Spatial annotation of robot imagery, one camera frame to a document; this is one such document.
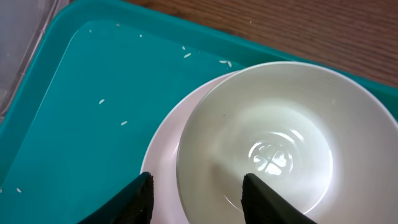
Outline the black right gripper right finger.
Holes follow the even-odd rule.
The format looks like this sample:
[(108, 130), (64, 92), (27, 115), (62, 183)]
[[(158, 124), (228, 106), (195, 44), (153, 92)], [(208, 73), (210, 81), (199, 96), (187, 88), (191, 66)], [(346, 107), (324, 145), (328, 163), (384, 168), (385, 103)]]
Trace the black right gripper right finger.
[(244, 176), (241, 204), (246, 224), (316, 224), (253, 173)]

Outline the white bowl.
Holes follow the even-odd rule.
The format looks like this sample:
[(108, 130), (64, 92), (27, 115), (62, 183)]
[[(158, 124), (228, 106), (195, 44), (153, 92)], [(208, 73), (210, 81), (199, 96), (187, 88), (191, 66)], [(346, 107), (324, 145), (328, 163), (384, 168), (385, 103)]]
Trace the white bowl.
[(243, 223), (255, 174), (317, 223), (397, 222), (397, 121), (367, 89), (299, 62), (246, 68), (212, 88), (182, 133), (190, 223)]

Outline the white plate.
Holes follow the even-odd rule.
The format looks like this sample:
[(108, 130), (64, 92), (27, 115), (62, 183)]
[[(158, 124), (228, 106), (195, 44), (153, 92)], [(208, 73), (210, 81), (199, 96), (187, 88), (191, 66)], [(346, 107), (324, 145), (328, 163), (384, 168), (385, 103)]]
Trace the white plate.
[(199, 101), (217, 84), (230, 77), (227, 73), (198, 87), (182, 99), (161, 122), (146, 150), (141, 171), (154, 177), (153, 224), (188, 224), (177, 187), (177, 154), (180, 137), (188, 117)]

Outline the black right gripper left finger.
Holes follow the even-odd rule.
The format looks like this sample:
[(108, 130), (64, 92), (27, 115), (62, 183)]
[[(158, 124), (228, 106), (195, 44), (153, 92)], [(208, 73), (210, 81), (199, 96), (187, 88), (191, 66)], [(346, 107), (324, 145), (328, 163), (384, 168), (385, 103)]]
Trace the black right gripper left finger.
[(150, 224), (154, 208), (154, 177), (143, 172), (79, 224)]

